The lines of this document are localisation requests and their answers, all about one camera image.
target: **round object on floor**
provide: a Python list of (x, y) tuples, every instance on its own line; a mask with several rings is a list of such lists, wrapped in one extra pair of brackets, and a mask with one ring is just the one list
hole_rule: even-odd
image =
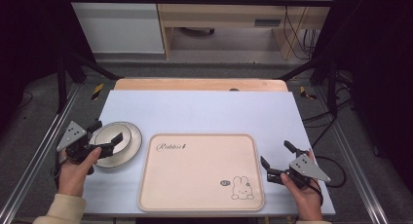
[(115, 122), (97, 130), (91, 138), (92, 144), (108, 143), (118, 135), (124, 139), (115, 146), (113, 156), (97, 160), (96, 165), (102, 168), (114, 168), (127, 163), (136, 155), (142, 144), (142, 134), (137, 126), (128, 122)]

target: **hand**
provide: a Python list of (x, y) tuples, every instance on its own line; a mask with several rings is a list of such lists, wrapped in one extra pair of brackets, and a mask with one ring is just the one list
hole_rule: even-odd
[[(313, 152), (310, 151), (310, 158), (314, 160)], [(302, 221), (322, 221), (320, 197), (319, 194), (308, 188), (303, 187), (301, 190), (286, 174), (282, 174), (282, 183), (294, 197), (298, 209), (298, 215)], [(310, 185), (318, 188), (316, 181), (311, 179)]]
[[(100, 151), (100, 147), (94, 149), (80, 165), (74, 164), (71, 160), (63, 163), (58, 179), (57, 192), (63, 195), (82, 197), (83, 185), (85, 184), (88, 170), (97, 162)], [(64, 150), (61, 152), (61, 156), (66, 156)]]

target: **rabbit drawing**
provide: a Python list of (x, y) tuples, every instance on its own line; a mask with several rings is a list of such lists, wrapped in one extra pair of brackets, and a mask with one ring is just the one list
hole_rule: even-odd
[(234, 178), (234, 188), (233, 188), (233, 200), (252, 200), (254, 196), (252, 195), (252, 188), (248, 183), (248, 178), (243, 176), (236, 176)]

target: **gray floor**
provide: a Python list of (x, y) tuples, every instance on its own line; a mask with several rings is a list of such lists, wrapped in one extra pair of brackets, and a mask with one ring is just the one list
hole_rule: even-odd
[[(216, 29), (213, 35), (176, 30), (169, 60), (140, 57), (133, 62), (106, 61), (101, 65), (109, 71), (127, 77), (271, 79), (285, 74), (303, 62), (305, 60), (294, 57), (291, 60), (281, 59), (270, 30)], [(66, 126), (70, 120), (81, 126), (87, 126), (90, 121), (97, 119), (105, 98), (114, 86), (113, 81), (101, 77), (91, 69), (85, 68), (85, 72), (88, 74), (85, 84), (71, 85), (68, 81), (69, 89), (79, 91), (62, 126)], [(287, 83), (289, 90), (294, 93), (303, 119), (325, 111), (322, 101), (325, 87), (312, 87), (308, 82), (310, 74), (311, 71), (305, 72)], [(99, 83), (104, 83), (104, 88), (97, 100), (91, 100), (94, 87)], [(308, 94), (315, 94), (318, 99), (301, 96), (301, 87), (304, 87)], [(26, 93), (22, 104), (29, 101), (28, 104), (17, 110), (8, 125), (8, 130), (1, 135), (0, 205), (4, 205), (11, 196), (56, 116), (56, 88), (56, 74), (29, 84), (26, 90), (32, 94), (31, 101), (29, 101), (30, 94)], [(341, 91), (337, 95), (340, 97), (338, 102), (350, 98), (347, 91)], [(343, 187), (330, 189), (330, 196), (337, 214), (327, 216), (325, 219), (334, 223), (378, 223), (371, 218), (371, 213), (367, 209), (368, 201), (360, 195), (363, 191), (358, 186), (359, 178), (354, 175), (351, 165), (343, 156), (342, 145), (346, 144), (354, 153), (358, 162), (357, 169), (365, 175), (366, 181), (371, 186), (372, 194), (377, 198), (389, 223), (413, 223), (412, 194), (405, 188), (392, 164), (387, 159), (374, 156), (364, 125), (352, 107), (352, 104), (348, 104), (340, 109), (339, 117), (333, 128), (328, 130), (315, 147), (316, 155), (337, 161), (348, 176)], [(328, 118), (323, 118), (317, 122), (305, 124), (310, 142), (315, 142), (325, 128), (311, 127), (322, 126), (327, 122)], [(51, 150), (47, 153), (38, 175), (22, 200), (16, 215), (20, 223), (46, 213), (53, 200), (56, 189), (49, 175), (53, 157), (54, 153)], [(336, 181), (342, 179), (340, 170), (328, 161), (319, 160), (319, 165), (328, 174), (332, 174), (330, 176)], [(89, 216), (86, 216), (85, 220), (97, 223), (111, 223), (112, 221), (109, 217)], [(288, 223), (286, 217), (271, 217), (270, 220), (272, 223)], [(119, 221), (133, 223), (128, 218), (118, 218), (118, 223)]]

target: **beige sleeve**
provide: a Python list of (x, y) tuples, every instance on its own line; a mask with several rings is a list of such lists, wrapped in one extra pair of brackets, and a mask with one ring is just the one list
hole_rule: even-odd
[(326, 221), (297, 221), (296, 224), (331, 224)]
[(55, 200), (46, 216), (36, 218), (33, 224), (79, 224), (86, 201), (79, 197), (55, 194)]

